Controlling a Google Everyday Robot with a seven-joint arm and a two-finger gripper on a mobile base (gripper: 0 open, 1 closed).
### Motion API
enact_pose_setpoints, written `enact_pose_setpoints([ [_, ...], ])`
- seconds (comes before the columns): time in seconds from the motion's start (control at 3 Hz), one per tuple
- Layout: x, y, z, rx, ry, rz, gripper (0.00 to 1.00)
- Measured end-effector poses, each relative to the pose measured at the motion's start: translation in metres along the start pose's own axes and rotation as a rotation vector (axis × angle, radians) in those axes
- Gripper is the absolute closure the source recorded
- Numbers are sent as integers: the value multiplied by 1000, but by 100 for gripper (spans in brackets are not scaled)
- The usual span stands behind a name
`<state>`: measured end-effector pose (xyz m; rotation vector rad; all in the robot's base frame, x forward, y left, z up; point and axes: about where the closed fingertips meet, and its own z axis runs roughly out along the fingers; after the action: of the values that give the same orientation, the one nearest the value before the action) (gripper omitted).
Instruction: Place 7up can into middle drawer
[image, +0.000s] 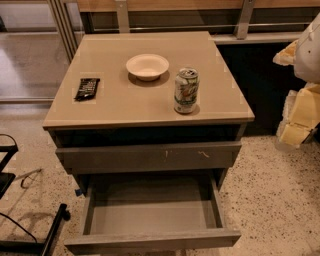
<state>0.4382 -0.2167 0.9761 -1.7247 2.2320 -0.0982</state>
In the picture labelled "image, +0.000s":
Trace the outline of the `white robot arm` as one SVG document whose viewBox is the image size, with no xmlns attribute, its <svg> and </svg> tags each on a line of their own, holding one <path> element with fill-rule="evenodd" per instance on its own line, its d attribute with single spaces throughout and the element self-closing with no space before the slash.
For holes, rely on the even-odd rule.
<svg viewBox="0 0 320 256">
<path fill-rule="evenodd" d="M 289 91 L 276 133 L 281 144 L 299 147 L 320 124 L 320 14 L 273 62 L 292 65 L 294 75 L 306 82 L 298 92 Z"/>
</svg>

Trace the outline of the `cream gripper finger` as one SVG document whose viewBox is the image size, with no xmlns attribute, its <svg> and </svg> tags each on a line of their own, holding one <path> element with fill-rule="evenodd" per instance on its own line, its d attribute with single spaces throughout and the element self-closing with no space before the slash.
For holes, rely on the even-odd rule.
<svg viewBox="0 0 320 256">
<path fill-rule="evenodd" d="M 281 143 L 298 147 L 320 123 L 320 85 L 307 83 L 299 91 L 290 90 L 278 127 Z"/>
<path fill-rule="evenodd" d="M 295 59 L 295 53 L 296 53 L 296 47 L 297 47 L 298 41 L 295 40 L 292 43 L 290 43 L 286 48 L 278 52 L 273 57 L 273 62 L 278 65 L 282 66 L 288 66 L 294 64 Z"/>
</svg>

